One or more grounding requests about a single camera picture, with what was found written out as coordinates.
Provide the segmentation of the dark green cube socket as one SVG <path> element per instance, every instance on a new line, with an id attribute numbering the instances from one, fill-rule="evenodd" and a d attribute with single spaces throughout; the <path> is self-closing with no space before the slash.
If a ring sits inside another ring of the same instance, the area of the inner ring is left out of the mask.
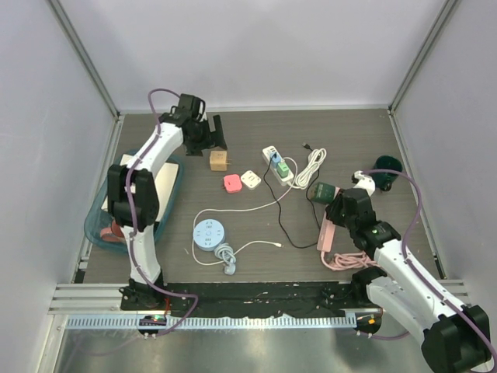
<path id="1" fill-rule="evenodd" d="M 339 188 L 336 186 L 328 183 L 317 182 L 308 192 L 308 198 L 311 202 L 327 205 L 334 201 L 338 192 Z"/>

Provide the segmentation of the pink power strip with cable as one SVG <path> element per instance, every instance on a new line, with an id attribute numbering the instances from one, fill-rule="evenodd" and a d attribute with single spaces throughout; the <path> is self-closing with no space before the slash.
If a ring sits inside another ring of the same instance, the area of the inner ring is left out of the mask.
<path id="1" fill-rule="evenodd" d="M 320 252 L 321 262 L 325 267 L 333 271 L 344 271 L 377 266 L 377 263 L 370 259 L 366 253 L 336 253 L 332 260 L 328 262 L 326 256 L 332 250 L 334 236 L 335 226 L 323 215 L 317 250 Z"/>

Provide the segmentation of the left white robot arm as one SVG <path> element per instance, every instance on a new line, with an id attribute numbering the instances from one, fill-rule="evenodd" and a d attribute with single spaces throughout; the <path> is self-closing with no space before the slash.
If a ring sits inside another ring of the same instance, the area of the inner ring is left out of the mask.
<path id="1" fill-rule="evenodd" d="M 150 310 L 159 309 L 165 300 L 154 238 L 159 210 L 155 178 L 177 148 L 184 147 L 186 154 L 193 156 L 212 148 L 228 148 L 221 117 L 213 116 L 214 125 L 210 126 L 204 100 L 182 93 L 169 112 L 159 115 L 152 102 L 156 92 L 171 91 L 153 89 L 148 93 L 156 120 L 152 134 L 127 164 L 113 165 L 107 173 L 107 208 L 127 243 L 130 283 L 142 287 L 138 300 Z"/>

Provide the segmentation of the round blue power socket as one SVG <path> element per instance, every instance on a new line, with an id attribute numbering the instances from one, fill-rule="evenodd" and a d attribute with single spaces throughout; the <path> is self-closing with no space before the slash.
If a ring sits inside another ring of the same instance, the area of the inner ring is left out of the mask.
<path id="1" fill-rule="evenodd" d="M 224 226 L 215 219 L 200 221 L 193 229 L 194 245 L 204 252 L 213 253 L 224 265 L 224 273 L 231 276 L 236 271 L 233 248 L 225 241 Z"/>

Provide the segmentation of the white square plug adapter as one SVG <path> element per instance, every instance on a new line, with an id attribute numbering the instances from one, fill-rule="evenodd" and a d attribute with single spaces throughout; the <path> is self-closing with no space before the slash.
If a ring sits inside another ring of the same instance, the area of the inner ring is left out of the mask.
<path id="1" fill-rule="evenodd" d="M 240 176 L 241 182 L 249 189 L 254 190 L 262 182 L 261 178 L 252 170 L 247 170 Z"/>

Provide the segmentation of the white power strip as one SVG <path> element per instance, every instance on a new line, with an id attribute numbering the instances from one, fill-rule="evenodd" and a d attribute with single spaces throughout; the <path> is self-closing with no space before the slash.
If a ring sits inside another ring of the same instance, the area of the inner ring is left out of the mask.
<path id="1" fill-rule="evenodd" d="M 262 157 L 269 166 L 277 181 L 282 186 L 291 185 L 294 179 L 294 173 L 290 170 L 286 160 L 274 146 L 268 146 L 262 150 Z"/>

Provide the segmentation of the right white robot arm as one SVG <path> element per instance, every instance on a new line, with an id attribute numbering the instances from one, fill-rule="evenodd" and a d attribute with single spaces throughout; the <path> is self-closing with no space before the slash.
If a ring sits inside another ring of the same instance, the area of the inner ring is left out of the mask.
<path id="1" fill-rule="evenodd" d="M 353 302 L 390 313 L 418 342 L 432 371 L 469 372 L 496 360 L 486 312 L 452 295 L 421 265 L 403 236 L 377 219 L 364 189 L 340 190 L 326 218 L 346 228 L 355 247 L 377 264 L 353 277 Z"/>

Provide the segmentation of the pink square plug adapter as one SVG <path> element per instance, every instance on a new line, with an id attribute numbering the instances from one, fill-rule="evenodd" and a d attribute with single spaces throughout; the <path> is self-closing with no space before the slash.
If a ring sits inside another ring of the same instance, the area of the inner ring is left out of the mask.
<path id="1" fill-rule="evenodd" d="M 242 181 L 238 174 L 229 174 L 223 177 L 222 186 L 227 193 L 238 193 L 242 190 Z"/>

